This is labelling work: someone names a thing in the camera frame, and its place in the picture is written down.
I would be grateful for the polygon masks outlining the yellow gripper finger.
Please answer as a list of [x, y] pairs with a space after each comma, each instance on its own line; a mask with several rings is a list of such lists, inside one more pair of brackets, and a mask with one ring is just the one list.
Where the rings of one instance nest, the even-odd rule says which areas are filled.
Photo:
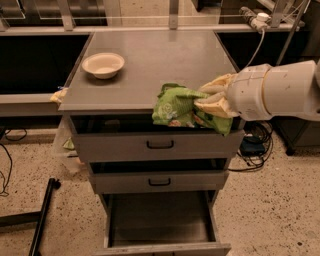
[[217, 77], [211, 82], [206, 83], [205, 85], [199, 88], [200, 92], [208, 93], [210, 95], [225, 92], [231, 82], [236, 78], [236, 74], [225, 74]]
[[238, 113], [232, 110], [225, 92], [219, 92], [204, 99], [197, 99], [194, 104], [201, 111], [213, 116], [221, 118], [238, 116]]

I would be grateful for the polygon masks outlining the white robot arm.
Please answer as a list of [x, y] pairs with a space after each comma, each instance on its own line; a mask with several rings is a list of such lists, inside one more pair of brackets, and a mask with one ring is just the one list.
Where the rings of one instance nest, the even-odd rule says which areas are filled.
[[200, 90], [209, 95], [195, 105], [214, 116], [245, 121], [291, 116], [320, 121], [320, 66], [304, 61], [272, 67], [249, 66], [226, 74]]

